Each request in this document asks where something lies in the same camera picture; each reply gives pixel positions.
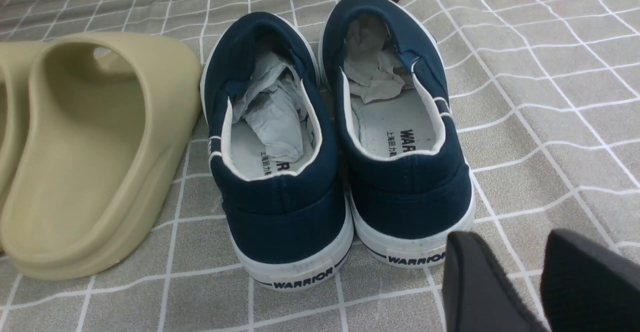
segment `gray floor mat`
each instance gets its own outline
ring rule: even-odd
[[[0,0],[0,41],[135,31],[183,40],[203,59],[234,20],[270,11],[317,49],[336,1]],[[473,230],[532,311],[542,313],[551,228],[640,262],[640,0],[400,3],[445,60],[477,187]],[[0,330],[443,330],[442,267],[394,269],[358,240],[336,278],[317,288],[278,294],[255,285],[231,247],[207,133],[201,118],[156,227],[121,264],[43,282],[0,256]]]

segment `insole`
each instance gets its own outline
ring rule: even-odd
[[[370,154],[389,158],[434,147],[434,126],[415,89],[405,90],[392,99],[367,104],[359,96],[352,95],[350,102],[356,136]]]
[[[104,71],[78,77],[78,67],[54,62],[47,69],[46,112],[25,163],[31,188],[16,196],[23,216],[13,224],[35,253],[66,248],[94,228],[130,170],[146,118],[133,72],[112,79]]]
[[[231,160],[238,171],[247,179],[257,179],[279,171],[297,171],[307,163],[313,155],[314,148],[302,126],[302,147],[304,153],[295,162],[276,161],[266,154],[266,146],[260,141],[256,132],[244,121],[231,125]]]

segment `slide sandal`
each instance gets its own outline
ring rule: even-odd
[[[43,47],[43,42],[0,43],[0,214],[27,140],[29,68]]]
[[[446,239],[442,282],[448,332],[546,332],[522,302],[489,245],[473,232]]]
[[[109,50],[118,58],[101,63]],[[27,277],[103,271],[147,236],[200,112],[202,66],[182,42],[80,33],[46,45],[29,75],[29,133],[0,220]]]
[[[568,229],[547,238],[540,294],[553,332],[640,331],[640,266]]]

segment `shoe lining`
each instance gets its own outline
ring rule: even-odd
[[[371,42],[375,40],[384,41],[382,49],[381,43]],[[375,15],[363,13],[351,23],[347,44],[345,75],[349,79],[350,110],[362,148],[382,159],[433,150],[437,142],[436,129],[424,101],[433,99],[428,93],[421,95],[414,87],[410,72],[400,62],[391,43],[386,24]],[[395,76],[389,73],[390,59],[395,65]],[[370,61],[375,60],[378,63],[372,66]],[[353,70],[374,76],[370,86],[362,85],[362,74],[355,75]],[[389,79],[398,83],[389,83]],[[380,90],[382,84],[387,84],[392,91]]]
[[[273,38],[261,38],[258,41],[258,50],[265,48],[265,43],[273,44],[268,49],[275,52],[281,57],[290,60],[290,56],[287,56],[282,48],[278,48],[277,43],[274,43]],[[300,125],[301,141],[302,141],[302,154],[295,161],[291,161],[288,158],[277,158],[267,154],[268,150],[259,138],[258,134],[247,123],[245,118],[240,118],[238,122],[231,124],[230,131],[230,163],[233,165],[233,172],[239,175],[245,180],[265,179],[274,175],[281,175],[283,173],[294,175],[299,173],[304,167],[306,167],[310,161],[312,161],[317,155],[317,148],[319,142],[316,137],[316,130],[320,131],[320,123],[316,113],[311,105],[311,101],[307,96],[304,84],[302,81],[295,81],[295,90],[299,101],[301,102],[302,109],[306,109],[300,114],[306,114],[302,120],[300,120],[300,114],[296,116],[281,116],[283,120],[295,120]],[[229,108],[233,109],[234,102],[231,102]],[[230,120],[226,120],[225,124],[231,123]],[[282,131],[281,133],[288,134],[290,131]]]

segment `slip-on sneaker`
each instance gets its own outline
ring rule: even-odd
[[[21,273],[93,275],[146,238],[199,115],[201,73],[190,48],[164,36],[46,44],[29,72],[29,130],[0,223]]]
[[[27,140],[29,69],[44,46],[43,42],[0,43],[0,214]]]
[[[318,49],[359,238],[391,266],[442,263],[476,208],[436,41],[390,0],[341,0]]]
[[[254,12],[224,32],[200,82],[233,249],[275,291],[333,277],[354,236],[317,69],[288,21]]]

